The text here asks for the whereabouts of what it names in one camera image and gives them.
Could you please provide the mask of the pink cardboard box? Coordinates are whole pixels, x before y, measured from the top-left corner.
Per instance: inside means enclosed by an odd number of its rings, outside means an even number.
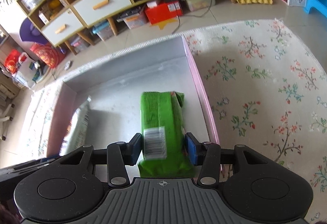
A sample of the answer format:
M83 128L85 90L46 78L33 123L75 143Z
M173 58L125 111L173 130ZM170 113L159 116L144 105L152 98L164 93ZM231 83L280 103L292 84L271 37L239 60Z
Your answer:
M78 104L90 99L86 140L95 148L126 142L140 132L141 94L146 91L183 93L186 132L200 142L218 142L205 89L184 37L126 50L117 58L79 71L67 84Z

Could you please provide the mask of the green snack package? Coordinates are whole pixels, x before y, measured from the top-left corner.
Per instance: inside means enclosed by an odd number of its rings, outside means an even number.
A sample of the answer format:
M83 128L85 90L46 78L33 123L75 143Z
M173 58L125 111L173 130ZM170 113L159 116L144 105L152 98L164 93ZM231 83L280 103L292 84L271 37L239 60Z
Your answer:
M143 160L138 163L141 177L194 177L195 170L184 147L183 105L181 92L142 93Z

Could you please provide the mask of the purple hat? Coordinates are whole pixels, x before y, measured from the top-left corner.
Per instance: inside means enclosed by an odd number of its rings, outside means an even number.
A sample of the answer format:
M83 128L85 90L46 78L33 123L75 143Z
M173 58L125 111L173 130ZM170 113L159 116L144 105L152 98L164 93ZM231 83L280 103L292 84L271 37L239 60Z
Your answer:
M19 36L23 42L51 45L51 43L49 43L46 37L34 26L29 18L26 18L20 25Z

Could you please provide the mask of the red lantern bag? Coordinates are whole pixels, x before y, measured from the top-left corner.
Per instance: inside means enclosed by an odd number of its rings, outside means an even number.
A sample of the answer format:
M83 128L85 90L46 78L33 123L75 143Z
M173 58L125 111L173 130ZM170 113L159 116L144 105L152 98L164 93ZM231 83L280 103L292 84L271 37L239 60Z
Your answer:
M51 69L55 69L65 58L65 54L49 43L33 43L30 50Z

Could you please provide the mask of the chocolate tart cookie package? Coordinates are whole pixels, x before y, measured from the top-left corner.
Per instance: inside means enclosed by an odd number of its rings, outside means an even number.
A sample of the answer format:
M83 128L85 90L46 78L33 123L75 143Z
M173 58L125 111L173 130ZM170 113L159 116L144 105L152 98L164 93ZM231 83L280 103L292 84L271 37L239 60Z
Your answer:
M75 110L63 138L59 155L68 153L82 147L85 144L86 132L89 123L91 97L87 99Z

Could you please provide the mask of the clear plastic storage bin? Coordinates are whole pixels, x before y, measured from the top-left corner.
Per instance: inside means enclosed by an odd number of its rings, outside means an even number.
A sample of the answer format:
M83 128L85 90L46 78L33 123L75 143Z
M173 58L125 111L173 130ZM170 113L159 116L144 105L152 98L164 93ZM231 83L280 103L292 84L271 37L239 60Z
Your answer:
M184 2L191 12L209 8L216 4L216 0L184 0Z

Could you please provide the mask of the white paper shopping bag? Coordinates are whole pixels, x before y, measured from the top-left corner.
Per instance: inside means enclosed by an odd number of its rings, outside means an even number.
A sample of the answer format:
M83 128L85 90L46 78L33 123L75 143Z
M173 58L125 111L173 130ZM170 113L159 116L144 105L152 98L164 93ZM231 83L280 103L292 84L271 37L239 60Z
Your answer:
M15 81L32 89L40 78L40 70L36 68L35 63L36 61L23 52L18 57L18 69L13 75Z

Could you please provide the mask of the red shoe box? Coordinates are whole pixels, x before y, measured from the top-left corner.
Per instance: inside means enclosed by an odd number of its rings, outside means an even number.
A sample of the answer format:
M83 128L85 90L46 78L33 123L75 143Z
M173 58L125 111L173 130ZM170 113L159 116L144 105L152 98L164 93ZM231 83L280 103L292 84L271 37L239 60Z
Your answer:
M145 14L151 25L182 16L183 11L179 1L160 3L158 6L145 9Z

